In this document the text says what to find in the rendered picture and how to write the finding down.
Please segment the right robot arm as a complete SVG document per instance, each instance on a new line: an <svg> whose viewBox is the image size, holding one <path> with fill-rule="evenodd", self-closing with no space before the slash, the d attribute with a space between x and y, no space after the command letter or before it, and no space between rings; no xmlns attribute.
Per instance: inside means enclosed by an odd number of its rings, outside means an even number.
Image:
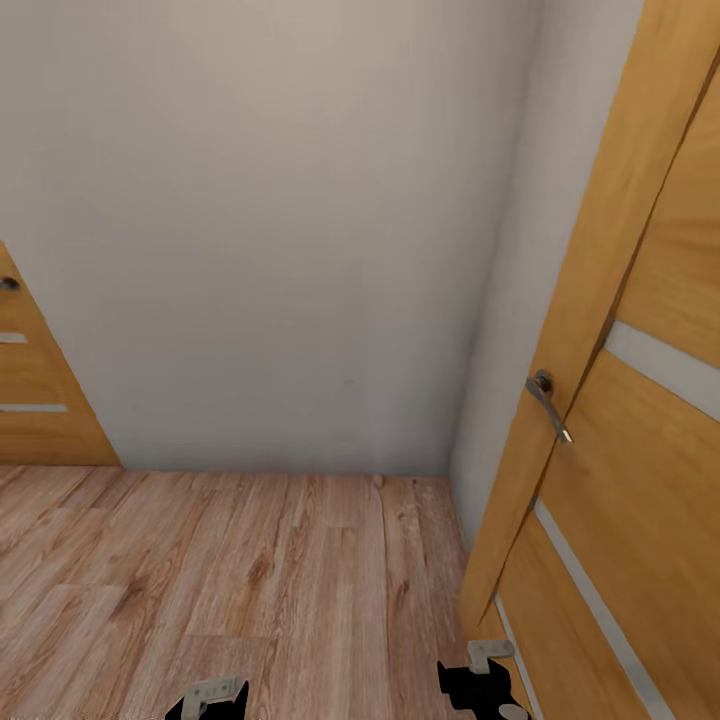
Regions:
<svg viewBox="0 0 720 720"><path fill-rule="evenodd" d="M452 706L472 709L478 720L532 720L531 714L511 695L507 669L492 658L514 657L508 639L472 640L466 646L468 666L445 669L438 662L440 688L450 693Z"/></svg>

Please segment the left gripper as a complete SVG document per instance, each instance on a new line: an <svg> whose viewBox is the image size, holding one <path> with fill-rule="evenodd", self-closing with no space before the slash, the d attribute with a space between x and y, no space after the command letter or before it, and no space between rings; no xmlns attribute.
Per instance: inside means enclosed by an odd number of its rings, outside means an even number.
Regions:
<svg viewBox="0 0 720 720"><path fill-rule="evenodd" d="M241 688L235 698L208 702L207 710L199 720L244 720L249 682L245 681L243 685L244 688ZM181 720L181 713L180 707L173 708L167 713L165 720Z"/></svg>

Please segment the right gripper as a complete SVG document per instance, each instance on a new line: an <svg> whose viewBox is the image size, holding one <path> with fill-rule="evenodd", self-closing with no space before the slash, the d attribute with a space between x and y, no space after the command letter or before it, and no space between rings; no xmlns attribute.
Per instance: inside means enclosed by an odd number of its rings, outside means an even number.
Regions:
<svg viewBox="0 0 720 720"><path fill-rule="evenodd" d="M452 706L457 711L472 709L476 715L479 697L486 689L495 688L504 694L511 694L507 669L494 663L489 667L490 675L475 675L468 666L445 669L441 662L438 662L440 688L444 694L450 693Z"/></svg>

